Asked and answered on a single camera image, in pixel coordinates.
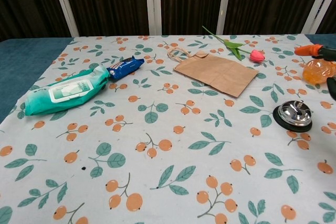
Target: paper bag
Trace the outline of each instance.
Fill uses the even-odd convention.
[[[175,50],[184,52],[188,58],[182,60],[174,56],[172,51]],[[168,51],[168,56],[180,62],[174,68],[175,71],[234,97],[238,97],[258,73],[257,70],[249,69],[235,61],[207,54],[204,51],[191,56],[182,48],[172,48]]]

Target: orange object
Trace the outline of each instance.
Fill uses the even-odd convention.
[[[295,49],[295,54],[300,56],[318,56],[319,49],[323,47],[322,45],[315,44],[315,45],[308,45],[304,47],[299,47]]]
[[[310,84],[324,83],[336,74],[336,65],[323,59],[309,61],[303,69],[303,78]]]

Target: pink tulip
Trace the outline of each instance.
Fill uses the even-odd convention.
[[[265,56],[258,50],[253,50],[250,54],[250,60],[256,63],[262,63],[265,59]]]

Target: floral tablecloth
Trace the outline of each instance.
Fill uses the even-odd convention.
[[[79,37],[31,89],[98,64],[144,58],[86,104],[0,125],[0,224],[335,223],[336,116],[325,85],[301,80],[304,35],[222,36],[260,50],[238,99],[173,71],[175,46],[237,60],[212,36]],[[303,99],[313,127],[281,128],[273,109]]]

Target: paper bag handle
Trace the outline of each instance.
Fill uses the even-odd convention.
[[[184,50],[183,48],[181,48],[181,47],[173,47],[173,48],[171,48],[171,49],[169,49],[167,51],[168,57],[171,58],[172,60],[176,60],[178,62],[181,62],[183,60],[179,56],[173,55],[173,51],[180,51],[180,52],[185,53],[187,55],[187,57],[189,57],[189,58],[191,57],[191,55],[186,50]]]

